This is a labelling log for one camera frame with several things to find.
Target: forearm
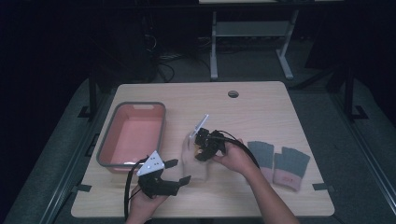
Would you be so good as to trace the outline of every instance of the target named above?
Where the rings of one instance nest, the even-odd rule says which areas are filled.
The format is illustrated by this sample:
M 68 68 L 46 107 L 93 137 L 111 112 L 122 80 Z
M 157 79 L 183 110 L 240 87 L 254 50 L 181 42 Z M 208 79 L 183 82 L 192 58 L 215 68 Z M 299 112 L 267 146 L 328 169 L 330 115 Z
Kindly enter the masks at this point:
M 256 167 L 251 168 L 245 171 L 243 175 L 253 191 L 262 213 L 264 223 L 299 223 L 295 215 L 289 210 L 286 204 L 264 178 L 260 169 L 257 169 Z

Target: human hand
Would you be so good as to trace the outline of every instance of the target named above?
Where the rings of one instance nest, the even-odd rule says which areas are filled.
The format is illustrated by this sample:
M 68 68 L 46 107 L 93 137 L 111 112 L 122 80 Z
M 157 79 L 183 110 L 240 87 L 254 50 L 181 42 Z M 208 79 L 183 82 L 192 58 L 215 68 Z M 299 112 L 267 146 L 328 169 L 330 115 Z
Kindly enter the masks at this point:
M 131 195 L 131 208 L 127 224 L 143 224 L 149 220 L 154 214 L 155 210 L 168 198 L 168 196 L 154 196 L 150 199 L 142 190 L 140 186 L 136 186 Z
M 249 155 L 240 147 L 225 142 L 226 154 L 224 156 L 215 155 L 212 160 L 216 161 L 228 169 L 235 171 L 241 175 L 246 175 L 251 169 L 257 169 L 253 160 Z

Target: plastic bin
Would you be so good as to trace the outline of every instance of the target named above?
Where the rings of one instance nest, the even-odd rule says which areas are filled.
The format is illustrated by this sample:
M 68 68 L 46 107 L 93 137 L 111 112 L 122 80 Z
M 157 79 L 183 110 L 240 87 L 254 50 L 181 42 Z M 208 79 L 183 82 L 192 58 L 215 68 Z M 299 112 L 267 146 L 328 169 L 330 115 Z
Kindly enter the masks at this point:
M 165 112 L 165 105 L 159 102 L 118 105 L 96 156 L 99 164 L 112 173 L 129 172 L 138 161 L 159 151 Z

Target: person's right hand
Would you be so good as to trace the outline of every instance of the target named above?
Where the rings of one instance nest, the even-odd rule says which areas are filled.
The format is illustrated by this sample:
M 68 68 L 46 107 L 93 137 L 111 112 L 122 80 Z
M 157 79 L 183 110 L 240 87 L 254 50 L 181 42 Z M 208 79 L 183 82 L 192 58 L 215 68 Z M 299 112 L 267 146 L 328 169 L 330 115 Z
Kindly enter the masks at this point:
M 257 169 L 253 160 L 249 155 L 240 147 L 225 142 L 226 154 L 224 156 L 215 155 L 212 160 L 216 161 L 228 169 L 235 171 L 241 175 L 246 175 L 251 169 Z

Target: floor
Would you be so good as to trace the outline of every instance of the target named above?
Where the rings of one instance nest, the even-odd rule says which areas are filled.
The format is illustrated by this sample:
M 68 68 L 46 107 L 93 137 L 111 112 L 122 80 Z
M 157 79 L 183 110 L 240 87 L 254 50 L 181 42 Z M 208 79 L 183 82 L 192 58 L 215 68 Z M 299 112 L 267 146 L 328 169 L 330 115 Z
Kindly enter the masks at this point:
M 165 65 L 159 66 L 161 72 L 152 82 L 210 81 L 207 38 L 200 41 L 201 51 L 193 58 L 180 56 L 172 50 L 163 52 L 162 64 Z M 304 68 L 312 42 L 293 40 L 287 58 L 295 78 L 285 79 L 275 53 L 282 41 L 254 39 L 246 44 L 240 39 L 220 40 L 217 81 L 277 80 L 292 87 L 320 72 Z M 324 77 L 302 90 L 289 91 L 335 207 L 331 217 L 299 219 L 301 223 L 325 224 L 396 223 L 395 211 L 378 185 L 364 151 L 365 146 L 370 148 L 389 182 L 395 186 L 396 130 L 358 80 L 355 80 L 354 104 L 361 105 L 369 119 L 355 122 L 346 119 L 342 108 L 343 90 L 328 93 L 325 87 L 329 78 Z M 88 80 L 80 85 L 5 223 L 123 223 L 120 217 L 75 218 L 70 214 L 76 197 L 73 186 L 83 177 L 91 159 L 92 139 L 102 129 L 114 92 L 97 92 L 98 112 L 89 121 L 78 117 L 81 108 L 89 104 Z M 198 223 L 198 220 L 154 219 L 152 223 Z M 221 218 L 214 223 L 262 221 L 259 218 Z

